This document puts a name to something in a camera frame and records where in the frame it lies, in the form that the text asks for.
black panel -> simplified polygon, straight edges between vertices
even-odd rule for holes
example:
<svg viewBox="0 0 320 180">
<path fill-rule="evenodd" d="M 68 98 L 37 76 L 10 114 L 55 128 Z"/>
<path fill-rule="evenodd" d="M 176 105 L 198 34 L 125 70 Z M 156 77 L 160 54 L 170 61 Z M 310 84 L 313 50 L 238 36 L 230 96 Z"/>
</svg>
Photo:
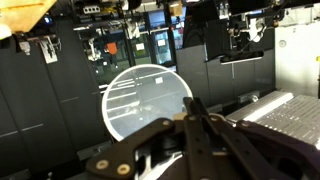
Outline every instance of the black panel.
<svg viewBox="0 0 320 180">
<path fill-rule="evenodd" d="M 267 0 L 229 0 L 232 15 L 263 9 L 269 6 Z"/>
<path fill-rule="evenodd" d="M 27 152 L 0 91 L 0 177 L 27 169 Z"/>
<path fill-rule="evenodd" d="M 254 61 L 234 64 L 234 92 L 235 97 L 255 90 Z"/>
<path fill-rule="evenodd" d="M 76 158 L 38 47 L 31 44 L 31 56 L 14 48 L 0 54 L 0 85 L 22 131 L 31 171 Z"/>
<path fill-rule="evenodd" d="M 232 65 L 221 65 L 219 60 L 207 63 L 211 105 L 233 100 Z"/>
<path fill-rule="evenodd" d="M 213 21 L 205 29 L 208 59 L 211 60 L 230 51 L 230 39 L 227 25 Z"/>
<path fill-rule="evenodd" d="M 186 81 L 194 97 L 200 97 L 203 104 L 210 106 L 207 67 L 203 46 L 177 51 L 179 75 Z"/>
<path fill-rule="evenodd" d="M 274 29 L 267 29 L 263 33 L 263 38 L 259 42 L 251 42 L 251 51 L 267 51 L 274 49 L 275 44 L 275 31 Z"/>
<path fill-rule="evenodd" d="M 59 100 L 79 97 L 98 91 L 93 79 L 93 71 L 84 53 L 82 43 L 73 31 L 72 21 L 64 19 L 56 22 L 62 51 L 58 52 L 58 62 L 48 64 Z"/>
<path fill-rule="evenodd" d="M 192 23 L 205 23 L 219 20 L 219 14 L 214 0 L 199 1 L 191 7 Z"/>
<path fill-rule="evenodd" d="M 87 60 L 72 21 L 58 21 L 62 50 L 58 62 L 48 64 L 63 115 L 77 151 L 107 141 L 101 116 L 101 95 L 91 62 Z"/>
<path fill-rule="evenodd" d="M 275 52 L 264 52 L 264 57 L 255 61 L 255 86 L 261 93 L 275 89 Z"/>
<path fill-rule="evenodd" d="M 110 139 L 106 136 L 108 133 L 101 114 L 100 99 L 99 92 L 61 103 L 78 151 Z"/>
</svg>

screw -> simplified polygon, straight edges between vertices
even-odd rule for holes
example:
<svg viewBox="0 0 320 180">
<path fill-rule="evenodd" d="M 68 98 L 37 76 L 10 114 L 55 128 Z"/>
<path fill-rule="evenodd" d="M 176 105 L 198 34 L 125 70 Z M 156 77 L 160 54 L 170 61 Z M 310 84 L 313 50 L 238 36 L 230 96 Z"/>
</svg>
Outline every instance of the screw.
<svg viewBox="0 0 320 180">
<path fill-rule="evenodd" d="M 109 162 L 107 160 L 101 160 L 97 163 L 96 168 L 99 170 L 106 169 L 109 166 Z"/>
<path fill-rule="evenodd" d="M 191 121 L 194 121 L 194 120 L 197 120 L 197 117 L 196 117 L 196 116 L 190 116 L 189 119 L 190 119 Z"/>
<path fill-rule="evenodd" d="M 165 126 L 168 126 L 170 124 L 170 122 L 169 121 L 163 121 L 162 124 L 165 125 Z"/>
<path fill-rule="evenodd" d="M 118 174 L 120 175 L 126 175 L 130 172 L 130 166 L 128 164 L 121 164 L 118 167 Z"/>
<path fill-rule="evenodd" d="M 249 124 L 248 124 L 247 122 L 243 122 L 243 123 L 241 123 L 241 125 L 242 125 L 243 127 L 249 127 Z"/>
</svg>

white panel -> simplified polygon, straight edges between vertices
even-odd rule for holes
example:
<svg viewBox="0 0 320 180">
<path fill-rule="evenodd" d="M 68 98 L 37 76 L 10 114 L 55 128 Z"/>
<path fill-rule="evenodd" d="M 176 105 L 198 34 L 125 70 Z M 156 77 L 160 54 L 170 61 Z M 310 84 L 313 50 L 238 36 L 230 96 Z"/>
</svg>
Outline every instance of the white panel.
<svg viewBox="0 0 320 180">
<path fill-rule="evenodd" d="M 320 16 L 320 4 L 315 4 L 313 8 L 288 9 L 286 12 L 288 15 L 280 21 L 280 26 L 309 24 L 314 22 L 314 18 Z"/>
<path fill-rule="evenodd" d="M 276 29 L 276 87 L 294 95 L 317 97 L 320 23 Z M 280 47 L 280 41 L 286 45 Z"/>
</svg>

yellow object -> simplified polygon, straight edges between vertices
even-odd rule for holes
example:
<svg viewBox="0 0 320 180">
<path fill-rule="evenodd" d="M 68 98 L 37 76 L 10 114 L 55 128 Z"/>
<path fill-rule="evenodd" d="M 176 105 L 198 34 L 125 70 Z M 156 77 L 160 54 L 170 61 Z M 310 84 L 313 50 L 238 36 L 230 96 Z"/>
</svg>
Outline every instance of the yellow object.
<svg viewBox="0 0 320 180">
<path fill-rule="evenodd" d="M 182 3 L 181 1 L 178 2 L 179 4 L 174 7 L 170 7 L 170 14 L 171 16 L 182 16 Z"/>
<path fill-rule="evenodd" d="M 0 24 L 11 33 L 29 32 L 56 0 L 0 0 Z"/>
</svg>

wire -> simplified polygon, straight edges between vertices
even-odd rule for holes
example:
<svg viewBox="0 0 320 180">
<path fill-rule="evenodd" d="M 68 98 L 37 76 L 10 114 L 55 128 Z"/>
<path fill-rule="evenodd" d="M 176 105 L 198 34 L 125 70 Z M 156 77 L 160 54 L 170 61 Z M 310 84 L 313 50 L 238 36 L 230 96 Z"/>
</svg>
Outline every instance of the wire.
<svg viewBox="0 0 320 180">
<path fill-rule="evenodd" d="M 288 4 L 289 1 L 290 1 L 290 0 L 286 0 L 286 2 L 284 2 L 284 3 L 282 4 L 282 6 L 278 9 L 278 11 L 274 14 L 274 16 L 278 15 L 279 12 L 284 8 L 285 5 Z M 273 18 L 270 19 L 270 20 L 265 24 L 265 27 L 263 27 L 260 32 L 263 32 L 263 31 L 269 26 L 270 22 L 272 22 L 272 21 L 273 21 Z M 257 38 L 257 37 L 259 36 L 259 34 L 260 34 L 260 33 L 257 33 L 257 35 L 256 35 L 254 38 L 252 38 L 252 39 L 241 49 L 241 52 L 243 52 L 243 51 L 251 44 L 251 42 L 252 42 L 255 38 Z"/>
</svg>

